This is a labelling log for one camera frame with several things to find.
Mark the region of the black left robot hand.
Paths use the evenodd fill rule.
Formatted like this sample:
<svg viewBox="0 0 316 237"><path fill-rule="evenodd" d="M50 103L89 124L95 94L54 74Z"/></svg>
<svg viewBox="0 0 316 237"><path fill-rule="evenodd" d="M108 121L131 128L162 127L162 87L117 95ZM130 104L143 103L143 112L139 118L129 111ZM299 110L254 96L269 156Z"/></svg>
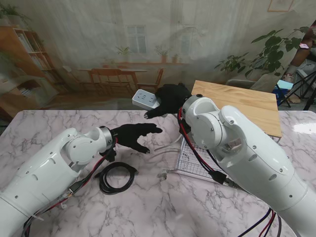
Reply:
<svg viewBox="0 0 316 237"><path fill-rule="evenodd" d="M154 123L124 124L111 129L111 134L117 139L118 144L144 154L149 154L150 150L140 145L137 140L140 136L147 136L150 133L162 133L162 129Z"/></svg>

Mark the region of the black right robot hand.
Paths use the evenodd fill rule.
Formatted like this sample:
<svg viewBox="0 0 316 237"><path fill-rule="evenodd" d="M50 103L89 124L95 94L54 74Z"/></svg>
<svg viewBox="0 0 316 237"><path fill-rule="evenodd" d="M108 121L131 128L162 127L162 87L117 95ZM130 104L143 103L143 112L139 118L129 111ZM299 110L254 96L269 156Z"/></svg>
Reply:
<svg viewBox="0 0 316 237"><path fill-rule="evenodd" d="M192 94L184 84L179 83L178 85L163 85L156 91L155 96L158 100L160 100L159 106L147 111L144 114L144 118L146 119L162 117L166 114L176 114L186 100L192 96Z"/></svg>

